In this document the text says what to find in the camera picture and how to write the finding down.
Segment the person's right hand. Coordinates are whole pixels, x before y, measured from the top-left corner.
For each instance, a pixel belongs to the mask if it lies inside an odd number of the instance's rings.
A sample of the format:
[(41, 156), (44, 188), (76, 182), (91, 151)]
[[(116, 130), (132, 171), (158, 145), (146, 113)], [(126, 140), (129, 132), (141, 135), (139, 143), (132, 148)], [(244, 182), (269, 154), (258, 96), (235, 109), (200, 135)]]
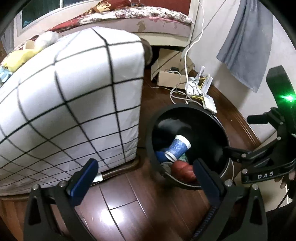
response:
[(289, 174), (275, 178), (275, 182), (281, 182), (280, 189), (285, 188), (285, 186), (288, 184), (288, 182), (293, 181), (295, 179), (295, 170), (291, 171)]

